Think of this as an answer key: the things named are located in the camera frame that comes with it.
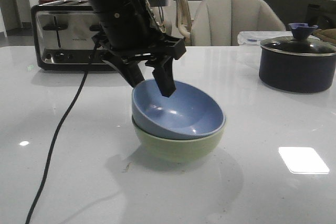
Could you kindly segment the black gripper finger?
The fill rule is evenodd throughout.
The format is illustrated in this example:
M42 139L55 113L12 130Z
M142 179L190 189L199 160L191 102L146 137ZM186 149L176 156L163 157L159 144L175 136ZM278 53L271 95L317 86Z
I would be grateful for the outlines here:
M161 95L170 97L176 90L173 79L173 58L163 57L156 60L149 60L145 63L147 67L153 67L152 74L160 90Z
M133 88L144 81L137 62L124 63L118 56L103 56L102 61L116 70Z

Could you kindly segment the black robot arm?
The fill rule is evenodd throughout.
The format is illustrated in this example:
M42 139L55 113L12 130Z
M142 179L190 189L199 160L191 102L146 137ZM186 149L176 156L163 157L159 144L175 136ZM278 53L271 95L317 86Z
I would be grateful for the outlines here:
M108 53L102 61L136 87L144 80L138 66L145 61L161 95L175 91L173 60L186 52L182 39L172 37L159 27L148 0L89 0L102 31L93 36L95 47Z

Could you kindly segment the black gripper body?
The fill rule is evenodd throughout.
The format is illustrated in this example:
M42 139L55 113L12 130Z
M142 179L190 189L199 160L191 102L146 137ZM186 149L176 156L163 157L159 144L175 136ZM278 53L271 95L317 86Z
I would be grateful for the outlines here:
M175 60L180 59L186 52L185 43L182 38L175 38L167 34L150 45L141 45L135 48L117 49L109 42L104 32L99 32L92 37L99 47L103 47L109 53L102 57L102 61L117 71L125 70L132 63L143 60L156 61L165 56Z

